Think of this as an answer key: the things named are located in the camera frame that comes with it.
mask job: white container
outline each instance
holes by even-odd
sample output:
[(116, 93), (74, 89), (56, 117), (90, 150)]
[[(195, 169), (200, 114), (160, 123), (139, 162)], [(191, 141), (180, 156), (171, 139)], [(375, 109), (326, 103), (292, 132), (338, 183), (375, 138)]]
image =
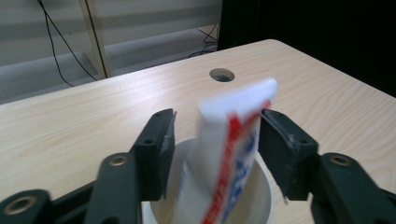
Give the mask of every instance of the white container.
[[(142, 209), (144, 224), (168, 224), (171, 222), (183, 161), (189, 150), (193, 148), (195, 144), (195, 138), (188, 138), (176, 144), (176, 150), (168, 178), (166, 199), (158, 202), (144, 203)], [(262, 164), (255, 160), (245, 188), (225, 223), (270, 223), (273, 208), (274, 197), (266, 170), (262, 167)]]

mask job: wooden table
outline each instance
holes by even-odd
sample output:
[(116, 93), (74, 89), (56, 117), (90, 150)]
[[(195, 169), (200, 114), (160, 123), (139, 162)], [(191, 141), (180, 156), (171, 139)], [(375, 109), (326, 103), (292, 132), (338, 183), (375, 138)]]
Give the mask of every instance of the wooden table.
[[(214, 68), (234, 72), (217, 82)], [(396, 100), (300, 51), (266, 40), (0, 106), (0, 200), (25, 189), (52, 198), (95, 179), (101, 160), (128, 151), (149, 117), (177, 111), (177, 140), (195, 135), (203, 98), (275, 77), (273, 104), (320, 143), (361, 163), (396, 192)], [(273, 223), (309, 223), (309, 203), (284, 204)]]

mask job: white toothpaste tube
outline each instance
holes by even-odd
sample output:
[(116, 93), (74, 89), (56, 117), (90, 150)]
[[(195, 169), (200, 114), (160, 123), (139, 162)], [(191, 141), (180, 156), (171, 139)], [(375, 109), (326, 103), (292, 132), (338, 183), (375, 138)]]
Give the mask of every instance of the white toothpaste tube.
[(260, 112), (271, 106), (273, 78), (199, 104), (198, 143), (183, 164), (172, 223), (225, 223), (258, 148)]

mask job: black cable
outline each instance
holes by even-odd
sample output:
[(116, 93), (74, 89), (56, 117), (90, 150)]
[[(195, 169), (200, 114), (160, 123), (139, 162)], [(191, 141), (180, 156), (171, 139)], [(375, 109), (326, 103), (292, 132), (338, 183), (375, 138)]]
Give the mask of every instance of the black cable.
[(219, 43), (219, 32), (220, 32), (220, 25), (218, 24), (218, 32), (216, 33), (216, 40)]
[[(57, 31), (57, 33), (59, 34), (59, 36), (62, 38), (62, 40), (63, 40), (64, 43), (66, 44), (66, 46), (69, 48), (70, 52), (73, 54), (73, 57), (74, 57), (74, 58), (76, 59), (76, 61), (78, 62), (79, 66), (88, 74), (88, 76), (90, 76), (93, 80), (97, 81), (98, 79), (96, 79), (94, 76), (92, 76), (92, 75), (87, 71), (87, 69), (85, 69), (85, 67), (81, 64), (81, 62), (80, 62), (79, 59), (77, 58), (77, 56), (76, 56), (76, 54), (74, 53), (74, 51), (70, 48), (69, 44), (68, 44), (67, 41), (64, 39), (64, 36), (63, 36), (62, 33), (59, 31), (58, 27), (55, 25), (55, 23), (53, 22), (52, 18), (50, 17), (50, 14), (49, 14), (49, 13), (47, 12), (47, 10), (45, 9), (43, 2), (42, 2), (41, 0), (37, 0), (37, 2), (38, 2), (38, 4), (41, 6), (41, 8), (42, 8), (43, 11), (44, 11), (44, 15), (45, 15), (45, 17), (46, 17), (46, 24), (47, 24), (47, 27), (49, 27), (49, 24), (48, 24), (48, 20), (49, 20), (49, 21), (52, 23), (52, 26), (53, 26), (53, 27), (55, 28), (55, 30)], [(54, 49), (53, 43), (52, 43), (52, 37), (50, 36), (50, 33), (49, 33), (49, 37), (50, 37), (50, 39), (51, 39), (52, 49)]]
[[(211, 36), (211, 34), (213, 33), (213, 31), (215, 30), (216, 27), (218, 27), (218, 36), (219, 36), (219, 26), (218, 26), (218, 25), (214, 25), (213, 28), (212, 28), (212, 30), (209, 32), (209, 34), (206, 34), (205, 32), (203, 32), (203, 31), (201, 31), (201, 30), (198, 29), (199, 31), (201, 31), (203, 34), (206, 35), (206, 37), (204, 38), (205, 46), (204, 46), (204, 48), (201, 49), (200, 51), (196, 51), (196, 52), (190, 54), (187, 58), (190, 58), (190, 57), (192, 57), (192, 56), (195, 55), (195, 54), (202, 55), (203, 53), (212, 53), (212, 52), (216, 52), (216, 50), (206, 50), (207, 47), (215, 46), (215, 45), (218, 44), (218, 40), (215, 39), (215, 38), (213, 38), (213, 37)], [(206, 41), (209, 37), (211, 37), (211, 38), (214, 39), (215, 41)]]
[[(43, 7), (43, 9), (44, 9), (44, 6), (42, 5), (43, 3), (41, 2), (41, 0), (37, 0), (37, 2), (38, 2), (38, 4), (40, 4), (40, 6)], [(52, 46), (52, 55), (53, 55), (53, 58), (55, 59), (56, 67), (58, 68), (59, 75), (60, 75), (60, 77), (62, 78), (62, 80), (63, 80), (65, 83), (67, 83), (67, 84), (68, 84), (69, 86), (71, 86), (71, 87), (75, 87), (74, 85), (72, 85), (72, 84), (70, 84), (68, 81), (66, 81), (66, 79), (64, 79), (64, 76), (62, 75), (61, 68), (59, 67), (58, 59), (56, 58), (55, 47), (53, 46), (52, 35), (51, 35), (51, 33), (50, 33), (49, 20), (48, 20), (48, 18), (47, 18), (47, 12), (46, 12), (45, 9), (44, 9), (44, 17), (46, 18), (47, 31), (48, 31), (48, 33), (49, 33), (49, 40), (50, 40), (50, 44), (51, 44), (51, 46)]]
[[(205, 37), (205, 39), (204, 39), (204, 43), (206, 43), (206, 44), (218, 43), (218, 40), (215, 39), (215, 38), (213, 38), (213, 37), (211, 36), (211, 34), (213, 33), (213, 31), (215, 30), (216, 27), (217, 27), (217, 25), (214, 25), (213, 28), (212, 28), (212, 30), (209, 32), (209, 34), (206, 35), (206, 37)], [(213, 41), (207, 41), (207, 42), (206, 42), (206, 40), (207, 40), (209, 37), (211, 37), (212, 39), (214, 39), (215, 42), (213, 42)]]

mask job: floor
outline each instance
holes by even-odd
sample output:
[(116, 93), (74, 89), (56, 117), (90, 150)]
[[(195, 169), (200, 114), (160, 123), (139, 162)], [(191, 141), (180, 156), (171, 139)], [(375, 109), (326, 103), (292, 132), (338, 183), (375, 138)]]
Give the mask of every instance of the floor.
[[(106, 46), (105, 51), (112, 76), (120, 76), (215, 51), (217, 46), (213, 42), (216, 39), (207, 32), (191, 29)], [(85, 54), (75, 54), (87, 72), (99, 79)], [(95, 81), (71, 53), (57, 56), (57, 59), (64, 79), (71, 85)], [(72, 87), (61, 79), (53, 57), (0, 67), (0, 105), (67, 88)]]

